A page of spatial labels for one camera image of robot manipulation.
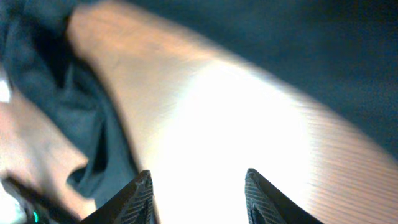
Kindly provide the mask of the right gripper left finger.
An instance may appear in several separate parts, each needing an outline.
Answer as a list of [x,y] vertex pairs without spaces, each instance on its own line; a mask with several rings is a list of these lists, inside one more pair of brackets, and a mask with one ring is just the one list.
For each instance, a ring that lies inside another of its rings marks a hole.
[[153,196],[151,172],[144,170],[80,224],[152,224]]

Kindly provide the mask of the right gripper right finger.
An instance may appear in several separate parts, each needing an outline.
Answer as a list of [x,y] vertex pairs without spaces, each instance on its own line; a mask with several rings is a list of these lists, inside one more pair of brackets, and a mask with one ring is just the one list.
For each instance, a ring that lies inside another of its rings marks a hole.
[[249,224],[322,224],[253,168],[246,172],[244,193]]

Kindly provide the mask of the black leggings with red waistband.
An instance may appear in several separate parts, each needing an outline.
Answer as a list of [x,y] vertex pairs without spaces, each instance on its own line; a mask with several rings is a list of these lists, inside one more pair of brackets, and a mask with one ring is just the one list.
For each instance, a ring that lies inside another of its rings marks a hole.
[[[138,6],[206,36],[335,110],[397,154],[396,1],[152,1]],[[88,157],[67,182],[104,205],[138,173],[114,106],[67,40],[78,1],[2,1],[1,63]]]

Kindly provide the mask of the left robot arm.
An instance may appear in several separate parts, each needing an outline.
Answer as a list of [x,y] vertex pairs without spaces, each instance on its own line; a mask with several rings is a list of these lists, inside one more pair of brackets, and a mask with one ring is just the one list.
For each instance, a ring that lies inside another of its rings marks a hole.
[[36,190],[12,177],[1,179],[1,223],[67,224],[79,219]]

